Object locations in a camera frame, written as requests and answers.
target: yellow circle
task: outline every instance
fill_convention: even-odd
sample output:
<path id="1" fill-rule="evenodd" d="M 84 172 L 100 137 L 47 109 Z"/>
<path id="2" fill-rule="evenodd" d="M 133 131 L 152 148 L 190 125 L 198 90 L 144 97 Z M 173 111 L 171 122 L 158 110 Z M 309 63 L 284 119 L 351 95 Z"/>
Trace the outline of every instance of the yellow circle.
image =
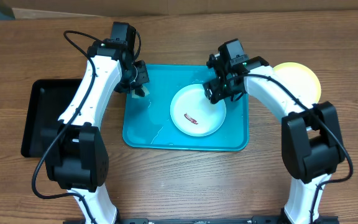
<path id="1" fill-rule="evenodd" d="M 277 65 L 273 70 L 285 83 L 295 86 L 303 96 L 318 103 L 321 85 L 317 76 L 308 67 L 295 62 L 285 62 Z"/>

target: blue rectangle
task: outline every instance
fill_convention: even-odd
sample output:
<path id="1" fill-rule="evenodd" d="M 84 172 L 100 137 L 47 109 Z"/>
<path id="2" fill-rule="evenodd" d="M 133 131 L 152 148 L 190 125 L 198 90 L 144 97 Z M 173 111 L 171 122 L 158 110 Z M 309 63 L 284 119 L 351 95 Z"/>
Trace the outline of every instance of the blue rectangle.
<path id="1" fill-rule="evenodd" d="M 226 118 L 213 134 L 193 137 L 172 122 L 173 96 L 187 85 L 216 78 L 214 70 L 198 65 L 147 65 L 150 94 L 144 98 L 127 95 L 124 115 L 124 141 L 132 147 L 186 149 L 200 151 L 240 151 L 249 139 L 248 94 L 237 102 L 225 99 Z"/>

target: black cable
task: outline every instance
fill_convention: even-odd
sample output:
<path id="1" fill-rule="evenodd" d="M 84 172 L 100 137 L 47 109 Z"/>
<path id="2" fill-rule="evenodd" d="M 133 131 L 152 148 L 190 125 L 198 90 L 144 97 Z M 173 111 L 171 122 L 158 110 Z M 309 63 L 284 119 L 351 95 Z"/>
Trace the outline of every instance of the black cable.
<path id="1" fill-rule="evenodd" d="M 137 35 L 137 38 L 139 39 L 139 46 L 137 48 L 137 52 L 134 56 L 134 61 L 139 57 L 139 54 L 140 54 L 140 47 L 142 46 L 142 40 L 140 39 L 140 34 L 139 32 L 136 31 L 136 35 Z"/>
<path id="2" fill-rule="evenodd" d="M 305 106 L 298 98 L 296 98 L 287 88 L 285 88 L 285 86 L 283 86 L 279 81 L 275 80 L 274 78 L 270 77 L 270 76 L 265 76 L 265 75 L 258 75 L 258 74 L 243 74 L 243 75 L 238 75 L 232 78 L 229 78 L 227 80 L 227 82 L 229 83 L 232 80 L 236 80 L 236 79 L 240 79 L 240 78 L 244 78 L 244 77 L 257 77 L 257 78 L 264 78 L 268 81 L 274 82 L 274 84 L 278 85 L 296 104 L 298 104 L 300 107 L 302 107 L 305 111 L 310 111 L 311 109 L 309 109 L 307 106 Z M 353 175 L 353 163 L 352 163 L 352 159 L 349 155 L 349 153 L 346 151 L 345 147 L 342 145 L 342 143 L 338 140 L 338 138 L 334 135 L 334 133 L 314 114 L 314 113 L 309 113 L 313 119 L 315 119 L 318 124 L 320 125 L 321 128 L 323 128 L 336 142 L 336 144 L 339 145 L 339 147 L 341 148 L 341 150 L 343 151 L 345 158 L 347 160 L 347 163 L 349 164 L 349 173 L 346 177 L 341 178 L 341 179 L 335 179 L 335 180 L 327 180 L 324 181 L 320 184 L 318 184 L 316 186 L 316 192 L 314 193 L 314 197 L 313 197 L 313 202 L 311 204 L 311 210 L 310 210 L 310 223 L 313 224 L 313 210 L 316 206 L 316 202 L 317 202 L 317 197 L 318 197 L 318 192 L 320 190 L 322 190 L 322 186 L 326 185 L 326 184 L 332 184 L 332 183 L 340 183 L 340 182 L 345 182 L 347 180 L 349 180 L 352 175 Z"/>
<path id="3" fill-rule="evenodd" d="M 32 187 L 32 191 L 33 193 L 42 199 L 55 199 L 55 198 L 61 198 L 61 197 L 67 197 L 67 196 L 75 196 L 79 198 L 79 201 L 81 201 L 85 207 L 86 213 L 88 214 L 89 218 L 91 219 L 91 223 L 97 224 L 96 220 L 93 218 L 90 208 L 88 206 L 88 204 L 85 201 L 84 196 L 82 196 L 79 193 L 64 193 L 64 194 L 56 194 L 56 195 L 42 195 L 40 192 L 38 192 L 37 187 L 36 187 L 36 181 L 37 181 L 37 175 L 41 169 L 42 164 L 45 161 L 46 156 L 48 155 L 48 153 L 50 152 L 50 150 L 54 147 L 54 145 L 56 145 L 56 143 L 60 140 L 60 138 L 65 134 L 66 130 L 68 129 L 68 127 L 73 123 L 74 119 L 77 117 L 77 115 L 80 113 L 83 105 L 85 104 L 85 101 L 87 99 L 87 97 L 89 96 L 89 94 L 91 93 L 92 90 L 92 86 L 94 83 L 94 80 L 96 78 L 96 68 L 94 66 L 93 61 L 91 60 L 91 58 L 85 53 L 85 51 L 83 49 L 81 49 L 79 46 L 77 46 L 72 40 L 70 40 L 67 37 L 67 34 L 78 34 L 78 35 L 83 35 L 85 37 L 89 37 L 91 39 L 94 39 L 95 41 L 98 42 L 102 42 L 101 40 L 88 35 L 88 34 L 84 34 L 82 32 L 77 32 L 77 31 L 72 31 L 72 30 L 66 30 L 63 35 L 66 38 L 66 40 L 71 43 L 72 46 L 74 46 L 77 50 L 79 50 L 90 62 L 91 66 L 92 66 L 92 79 L 91 79 L 91 83 L 89 84 L 89 87 L 84 95 L 84 98 L 81 100 L 80 104 L 78 105 L 77 109 L 75 110 L 73 116 L 70 118 L 70 120 L 67 122 L 66 125 L 64 125 L 64 127 L 62 128 L 62 130 L 59 132 L 59 134 L 55 137 L 55 139 L 52 141 L 52 143 L 49 145 L 49 147 L 47 148 L 47 150 L 44 152 L 44 154 L 42 155 L 40 161 L 37 164 L 37 167 L 34 170 L 34 173 L 32 175 L 32 181 L 31 181 L 31 187 Z"/>

